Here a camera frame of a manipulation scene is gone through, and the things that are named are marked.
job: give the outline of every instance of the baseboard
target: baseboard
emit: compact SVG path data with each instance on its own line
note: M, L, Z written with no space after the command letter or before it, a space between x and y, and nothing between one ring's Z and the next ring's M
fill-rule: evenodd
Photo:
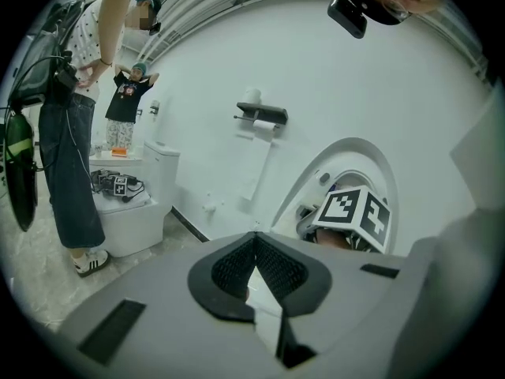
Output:
M196 229L196 227L194 227L193 224L189 222L189 220L187 220L175 207L172 207L172 213L193 236L198 238L198 240L200 240L202 243L209 241L208 238L201 231Z

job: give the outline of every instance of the blue jeans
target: blue jeans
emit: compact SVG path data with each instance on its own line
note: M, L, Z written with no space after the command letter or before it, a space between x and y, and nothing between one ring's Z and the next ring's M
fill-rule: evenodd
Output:
M80 94L72 94L66 106L48 99L40 108L40 154L49 166L46 181L58 235L69 249L95 247L105 240L88 177L94 110L95 101Z

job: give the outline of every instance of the camera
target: camera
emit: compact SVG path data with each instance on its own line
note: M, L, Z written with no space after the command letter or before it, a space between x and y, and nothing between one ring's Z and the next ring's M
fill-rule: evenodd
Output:
M366 18L349 0L333 0L328 6L328 16L343 26L354 38L365 36Z

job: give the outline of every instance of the hand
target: hand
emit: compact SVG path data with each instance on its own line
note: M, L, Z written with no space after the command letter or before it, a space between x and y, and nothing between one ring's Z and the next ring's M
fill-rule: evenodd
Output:
M88 65L80 67L79 70L91 69L92 75L87 80L79 81L79 83L77 83L77 87L88 88L93 85L93 83L97 82L100 76L102 76L109 67L110 66L103 63L100 59L96 59Z

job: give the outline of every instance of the floor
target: floor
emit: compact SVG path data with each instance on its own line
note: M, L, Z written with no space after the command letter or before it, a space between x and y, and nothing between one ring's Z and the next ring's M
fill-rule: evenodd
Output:
M164 220L161 243L128 257L115 258L104 270L80 278L68 251L59 242L43 173L38 173L37 184L39 206L26 233L17 226L9 196L0 197L2 271L25 313L50 329L56 330L76 306L135 265L183 247L201 245L169 213Z

